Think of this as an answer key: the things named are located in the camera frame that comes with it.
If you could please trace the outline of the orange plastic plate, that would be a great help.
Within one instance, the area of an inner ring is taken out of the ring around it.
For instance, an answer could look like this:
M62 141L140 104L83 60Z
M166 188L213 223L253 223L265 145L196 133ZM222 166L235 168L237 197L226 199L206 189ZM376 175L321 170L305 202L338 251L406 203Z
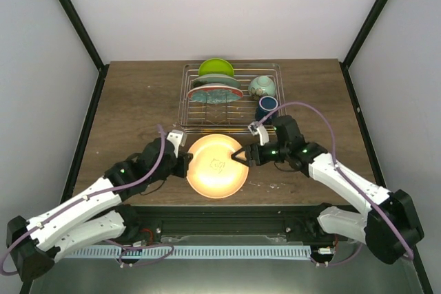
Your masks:
M194 191L210 199L234 195L244 185L249 167L232 159L242 145L231 136L210 134L189 148L192 155L186 179Z

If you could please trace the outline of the wire dish rack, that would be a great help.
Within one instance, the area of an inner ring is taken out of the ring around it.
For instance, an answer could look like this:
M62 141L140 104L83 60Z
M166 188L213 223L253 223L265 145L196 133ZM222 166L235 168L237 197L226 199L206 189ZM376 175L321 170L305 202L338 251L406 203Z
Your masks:
M283 80L277 63L233 62L235 79L240 82L243 97L237 101L221 104L204 104L188 99L191 84L198 76L198 63L183 67L181 95L178 109L178 124L188 134L247 134L248 124L255 120L258 101L247 91L251 81L259 76L268 76L275 84L275 98L285 102Z

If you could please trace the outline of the dark blue mug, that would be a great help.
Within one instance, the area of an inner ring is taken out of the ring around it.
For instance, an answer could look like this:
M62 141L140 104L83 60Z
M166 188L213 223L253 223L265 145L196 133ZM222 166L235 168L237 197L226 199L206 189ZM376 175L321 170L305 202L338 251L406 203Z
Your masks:
M258 105L255 111L254 118L259 121L275 110L279 106L279 102L273 96L263 96L259 99Z

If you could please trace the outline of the red rimmed plate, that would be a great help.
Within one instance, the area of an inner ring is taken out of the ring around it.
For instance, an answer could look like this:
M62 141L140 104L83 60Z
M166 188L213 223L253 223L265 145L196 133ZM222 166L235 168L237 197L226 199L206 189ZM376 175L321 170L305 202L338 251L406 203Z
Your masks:
M224 84L205 84L194 87L187 93L189 101L211 105L238 101L242 97L243 92L240 89Z

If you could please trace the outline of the pale green ceramic bowl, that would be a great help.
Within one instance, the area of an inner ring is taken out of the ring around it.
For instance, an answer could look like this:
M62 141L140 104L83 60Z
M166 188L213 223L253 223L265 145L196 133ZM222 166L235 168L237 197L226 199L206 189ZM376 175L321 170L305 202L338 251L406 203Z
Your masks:
M249 95L258 100L264 96L276 95L276 85L270 76L257 76L248 85Z

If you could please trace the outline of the pale teal floral plate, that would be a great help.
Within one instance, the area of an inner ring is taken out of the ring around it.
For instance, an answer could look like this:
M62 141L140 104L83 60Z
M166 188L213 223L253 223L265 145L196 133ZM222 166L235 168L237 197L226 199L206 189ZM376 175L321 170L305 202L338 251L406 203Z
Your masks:
M223 84L229 87L240 87L240 82L234 77L219 73L199 76L192 81L191 86L195 88L206 84Z

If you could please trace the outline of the lime green plate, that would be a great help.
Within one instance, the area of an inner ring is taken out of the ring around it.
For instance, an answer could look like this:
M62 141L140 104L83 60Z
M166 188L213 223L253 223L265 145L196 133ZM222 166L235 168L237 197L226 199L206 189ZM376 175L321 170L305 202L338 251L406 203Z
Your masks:
M204 76L207 74L224 74L230 77L234 76L234 68L232 64L225 59L212 58L207 59L201 63L198 69L198 75Z

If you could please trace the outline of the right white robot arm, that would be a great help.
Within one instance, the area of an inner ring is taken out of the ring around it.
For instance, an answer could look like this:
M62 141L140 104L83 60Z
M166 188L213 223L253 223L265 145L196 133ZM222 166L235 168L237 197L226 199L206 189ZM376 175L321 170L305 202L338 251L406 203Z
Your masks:
M307 235L315 241L329 234L341 235L364 244L385 264L401 257L412 258L424 231L411 196L378 186L338 162L323 146L308 143L291 116L272 121L276 133L269 140L264 125L252 122L248 129L259 141L236 150L231 159L247 167L269 162L287 163L293 172L323 184L346 200L353 212L325 207L306 223Z

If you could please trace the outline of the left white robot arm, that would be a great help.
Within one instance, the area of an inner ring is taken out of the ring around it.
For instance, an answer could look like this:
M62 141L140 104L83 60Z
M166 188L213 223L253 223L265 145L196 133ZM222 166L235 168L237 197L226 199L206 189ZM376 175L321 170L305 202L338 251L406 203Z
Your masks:
M7 254L18 275L29 282L47 273L76 249L122 237L134 241L141 233L136 212L122 204L169 176L183 178L191 155L182 152L186 135L179 130L156 138L141 153L114 164L94 184L39 216L16 216L7 224Z

